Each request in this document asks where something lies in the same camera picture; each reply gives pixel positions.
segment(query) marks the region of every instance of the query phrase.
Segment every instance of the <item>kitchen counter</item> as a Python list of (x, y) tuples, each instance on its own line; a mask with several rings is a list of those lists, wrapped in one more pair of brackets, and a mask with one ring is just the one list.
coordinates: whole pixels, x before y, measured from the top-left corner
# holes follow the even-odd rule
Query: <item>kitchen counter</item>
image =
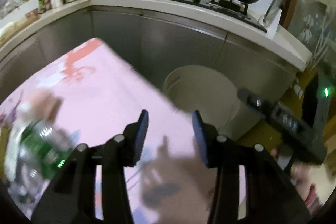
[(169, 0), (77, 0), (65, 4), (58, 9), (47, 11), (45, 14), (41, 15), (39, 20), (20, 31), (0, 49), (0, 60), (22, 41), (42, 27), (61, 17), (89, 6), (118, 6), (154, 10), (204, 22), (262, 46), (300, 71), (305, 69), (307, 62), (311, 57), (311, 52), (281, 26), (278, 27), (278, 31), (274, 38), (270, 39), (267, 37), (266, 33), (246, 23), (227, 15), (189, 4)]

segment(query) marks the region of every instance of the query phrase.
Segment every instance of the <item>cabinet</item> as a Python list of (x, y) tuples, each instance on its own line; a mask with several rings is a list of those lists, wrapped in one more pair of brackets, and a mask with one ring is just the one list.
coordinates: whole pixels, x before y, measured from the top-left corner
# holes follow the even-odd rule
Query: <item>cabinet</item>
[(93, 27), (88, 9), (82, 9), (48, 24), (38, 36), (48, 63), (93, 38)]
[(0, 102), (47, 64), (36, 35), (13, 49), (0, 62)]
[[(229, 33), (215, 69), (237, 89), (248, 88), (264, 99), (278, 100), (293, 83), (296, 69), (266, 49)], [(250, 130), (260, 118), (240, 105), (236, 117), (220, 131), (234, 139)]]
[(140, 73), (162, 89), (173, 70), (186, 65), (212, 68), (224, 39), (176, 23), (142, 18)]
[(121, 58), (140, 69), (140, 16), (110, 11), (92, 11), (93, 33)]

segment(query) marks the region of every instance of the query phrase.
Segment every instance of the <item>stove burner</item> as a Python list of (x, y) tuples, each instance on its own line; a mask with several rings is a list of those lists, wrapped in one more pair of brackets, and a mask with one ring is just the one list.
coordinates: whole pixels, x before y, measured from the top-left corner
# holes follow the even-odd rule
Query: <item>stove burner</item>
[(240, 20), (246, 24), (249, 24), (265, 33), (267, 30), (262, 26), (257, 19), (250, 16), (247, 13), (248, 5), (245, 5), (244, 11), (241, 12), (241, 6), (232, 2), (232, 0), (170, 0), (170, 1), (177, 1), (181, 3), (186, 3), (189, 5), (195, 5), (198, 7), (202, 7), (205, 9), (213, 10), (215, 12), (233, 17), (237, 20)]
[(211, 0), (209, 4), (219, 5), (220, 7), (224, 7), (233, 10), (235, 12), (242, 13), (243, 15), (247, 15), (247, 10), (249, 7), (247, 3), (243, 3), (244, 11), (241, 12), (240, 5), (233, 3), (232, 0), (219, 0), (218, 2), (216, 2), (216, 0)]

